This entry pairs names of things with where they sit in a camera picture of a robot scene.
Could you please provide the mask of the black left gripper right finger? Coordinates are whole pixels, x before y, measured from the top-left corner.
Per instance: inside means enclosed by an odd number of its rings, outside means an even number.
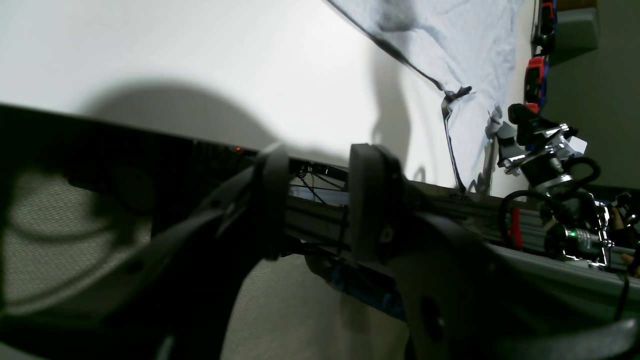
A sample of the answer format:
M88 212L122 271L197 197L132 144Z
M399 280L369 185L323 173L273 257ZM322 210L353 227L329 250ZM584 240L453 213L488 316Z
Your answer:
M522 276L441 214L382 146L350 147L350 250L390 272L431 360L631 360L637 319L603 321Z

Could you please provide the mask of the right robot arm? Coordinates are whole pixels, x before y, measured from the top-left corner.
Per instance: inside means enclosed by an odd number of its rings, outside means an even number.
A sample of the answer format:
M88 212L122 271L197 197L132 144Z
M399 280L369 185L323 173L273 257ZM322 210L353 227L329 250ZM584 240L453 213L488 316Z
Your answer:
M634 257L639 247L639 199L624 192L602 202L588 191L601 167L585 156L586 142L578 130L556 123L528 104L513 104L508 120L496 133L498 167L522 175L528 190L501 200L497 213L500 237L508 248L524 249L518 198L538 201L542 253L551 259L585 261L599 269L613 268L614 250Z

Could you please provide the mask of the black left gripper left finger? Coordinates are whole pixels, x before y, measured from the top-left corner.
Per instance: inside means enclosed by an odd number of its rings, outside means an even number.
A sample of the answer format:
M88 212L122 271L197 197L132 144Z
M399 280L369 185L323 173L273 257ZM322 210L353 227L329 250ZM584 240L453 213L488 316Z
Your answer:
M285 242L286 147L213 191L89 286L45 309L1 321L1 341L48 360L219 359L243 281Z

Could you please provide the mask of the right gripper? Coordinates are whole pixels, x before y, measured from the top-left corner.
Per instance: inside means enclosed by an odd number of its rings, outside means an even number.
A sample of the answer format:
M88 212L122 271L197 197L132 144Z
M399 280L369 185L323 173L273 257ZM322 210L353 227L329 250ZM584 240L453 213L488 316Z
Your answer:
M497 142L497 166L506 174L519 173L526 161L544 154L553 154L560 162L583 157L588 146L576 128L540 116L529 104L510 105L507 120L493 139Z

